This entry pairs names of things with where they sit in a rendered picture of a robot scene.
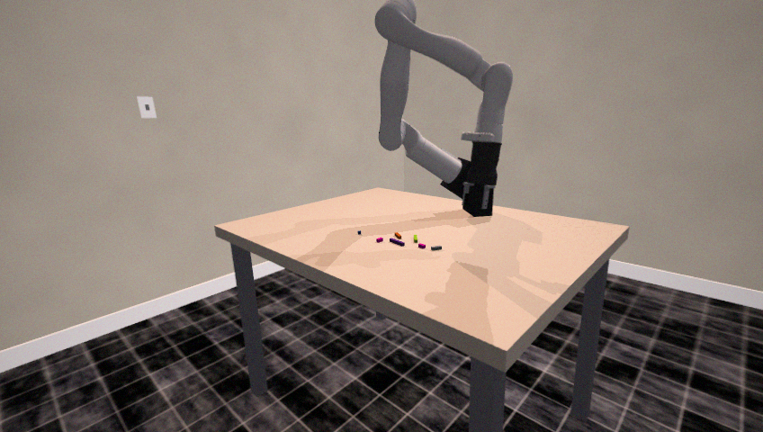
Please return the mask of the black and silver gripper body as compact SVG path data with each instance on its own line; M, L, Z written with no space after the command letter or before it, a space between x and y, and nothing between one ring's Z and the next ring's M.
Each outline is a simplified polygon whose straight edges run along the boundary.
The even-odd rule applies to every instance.
M471 168L468 172L467 183L479 185L497 184L498 174L496 168L502 145L502 134L502 124L489 122L477 123L475 132L462 133L461 140L474 140L472 142Z

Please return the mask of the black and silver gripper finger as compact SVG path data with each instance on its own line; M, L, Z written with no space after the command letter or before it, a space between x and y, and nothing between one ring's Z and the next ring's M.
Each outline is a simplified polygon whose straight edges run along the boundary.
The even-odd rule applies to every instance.
M484 194L482 196L481 209L487 209L490 188L494 189L495 185L484 185Z
M463 190L463 197L462 197L462 206L467 206L469 201L469 189L470 185L474 185L471 183L463 183L464 190Z

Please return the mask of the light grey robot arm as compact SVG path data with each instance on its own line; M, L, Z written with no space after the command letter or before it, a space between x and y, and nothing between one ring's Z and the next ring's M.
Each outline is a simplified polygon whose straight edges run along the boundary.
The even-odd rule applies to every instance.
M408 158L450 184L459 175L462 161L423 138L402 120L408 98L411 51L444 64L484 92L477 123L503 125L513 72L504 62L491 66L476 49L461 40L417 27L416 19L414 0L387 0L375 15L378 33L388 40L380 76L379 142L389 151L403 144Z

